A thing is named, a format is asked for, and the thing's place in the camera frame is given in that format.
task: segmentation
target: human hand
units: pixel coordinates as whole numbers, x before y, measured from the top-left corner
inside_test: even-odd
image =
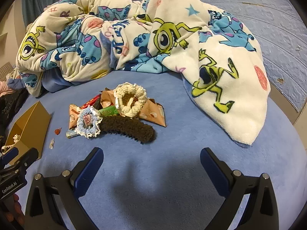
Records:
[[[16,194],[13,194],[13,198],[14,198],[14,202],[15,202],[14,209],[15,209],[17,215],[18,215],[18,217],[17,217],[16,220],[17,220],[17,222],[18,222],[21,226],[23,226],[23,225],[25,224],[25,215],[23,214],[23,212],[22,212],[22,210],[21,210],[21,205],[20,205],[20,203],[18,202],[19,196],[16,195]],[[11,212],[5,213],[5,216],[6,216],[6,218],[7,218],[7,220],[8,220],[9,222],[12,222],[12,221],[14,220],[14,216],[13,216],[13,214],[12,214]]]

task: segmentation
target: white fleece blanket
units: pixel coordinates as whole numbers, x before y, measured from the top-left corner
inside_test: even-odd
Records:
[[[249,145],[263,127],[270,92],[252,33],[200,0],[60,0],[33,23],[16,65],[34,96],[42,72],[53,67],[67,81],[100,78],[111,68],[180,72],[197,105]]]

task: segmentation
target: cardboard box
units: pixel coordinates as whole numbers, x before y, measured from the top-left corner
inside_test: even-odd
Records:
[[[10,165],[13,165],[30,148],[36,148],[38,150],[38,159],[41,158],[50,119],[51,115],[48,114],[39,101],[17,119],[5,143],[5,145],[13,145],[19,150],[18,156],[10,162]],[[13,136],[16,134],[20,136],[20,140],[14,143]]]

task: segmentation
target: brown fuzzy hair clip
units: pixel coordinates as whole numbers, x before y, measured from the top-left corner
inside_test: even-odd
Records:
[[[134,138],[141,144],[154,140],[155,131],[151,125],[140,122],[136,118],[117,116],[104,117],[99,128],[102,133],[115,133]]]

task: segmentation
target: metal screw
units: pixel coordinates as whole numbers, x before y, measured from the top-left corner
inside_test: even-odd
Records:
[[[64,170],[62,172],[62,176],[66,177],[66,176],[69,176],[70,175],[70,171],[69,170]]]
[[[39,180],[41,178],[41,174],[36,174],[35,176],[34,176],[34,179],[35,180]]]
[[[269,178],[270,178],[270,176],[269,176],[267,173],[263,173],[263,174],[262,174],[262,177],[263,177],[264,179],[269,179]]]
[[[234,171],[233,171],[233,174],[234,174],[235,176],[240,176],[240,175],[242,175],[242,173],[241,173],[240,170],[234,170]]]

